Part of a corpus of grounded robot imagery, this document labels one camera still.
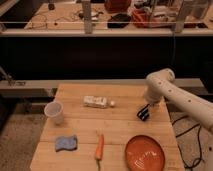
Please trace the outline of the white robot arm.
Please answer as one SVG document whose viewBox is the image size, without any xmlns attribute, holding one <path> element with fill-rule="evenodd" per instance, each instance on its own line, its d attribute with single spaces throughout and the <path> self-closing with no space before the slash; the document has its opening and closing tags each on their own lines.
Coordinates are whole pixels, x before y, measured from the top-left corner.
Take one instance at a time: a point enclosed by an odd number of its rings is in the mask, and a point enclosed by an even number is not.
<svg viewBox="0 0 213 171">
<path fill-rule="evenodd" d="M 213 103 L 175 86 L 174 79 L 175 74 L 169 68 L 148 74 L 145 100 L 156 104 L 165 97 L 213 134 Z"/>
</svg>

